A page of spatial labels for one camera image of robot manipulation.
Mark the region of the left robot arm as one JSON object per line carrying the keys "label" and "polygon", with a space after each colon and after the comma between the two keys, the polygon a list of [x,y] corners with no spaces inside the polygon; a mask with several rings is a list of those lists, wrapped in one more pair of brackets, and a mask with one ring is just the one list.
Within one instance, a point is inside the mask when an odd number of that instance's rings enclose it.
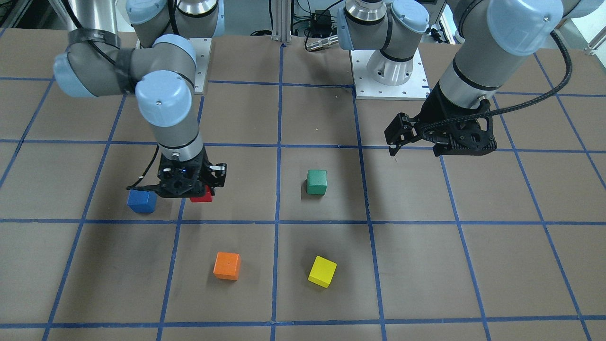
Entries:
{"label": "left robot arm", "polygon": [[[460,47],[415,117],[400,112],[386,127],[389,154],[420,140],[433,153],[481,156],[497,149],[493,117],[537,105],[569,83],[573,62],[556,33],[559,22],[598,9],[600,0],[446,0]],[[371,50],[368,72],[387,86],[405,83],[431,28],[424,0],[347,0],[336,11],[343,50]],[[496,110],[490,99],[551,37],[565,64],[563,79],[523,103]]]}

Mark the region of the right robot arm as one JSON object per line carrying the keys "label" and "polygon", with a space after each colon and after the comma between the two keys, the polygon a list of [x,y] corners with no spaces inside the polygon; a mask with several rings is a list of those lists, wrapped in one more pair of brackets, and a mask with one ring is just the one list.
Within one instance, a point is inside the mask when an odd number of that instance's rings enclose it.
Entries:
{"label": "right robot arm", "polygon": [[210,202],[224,186],[227,165],[212,164],[192,107],[199,55],[193,38],[224,32],[221,0],[128,0],[127,18],[139,47],[121,46],[112,0],[62,0],[69,44],[53,73],[74,98],[130,95],[149,123],[160,153],[158,184],[129,190]]}

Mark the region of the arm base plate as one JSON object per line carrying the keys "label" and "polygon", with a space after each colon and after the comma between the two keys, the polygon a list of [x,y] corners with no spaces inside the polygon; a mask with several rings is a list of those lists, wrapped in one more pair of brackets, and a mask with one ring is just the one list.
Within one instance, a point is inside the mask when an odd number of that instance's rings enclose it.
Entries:
{"label": "arm base plate", "polygon": [[185,77],[195,94],[204,94],[210,61],[210,37],[158,37],[150,48],[134,49],[132,74],[136,79],[152,71],[172,71]]}
{"label": "arm base plate", "polygon": [[357,99],[424,101],[430,93],[419,50],[405,62],[379,50],[353,50],[350,59]]}

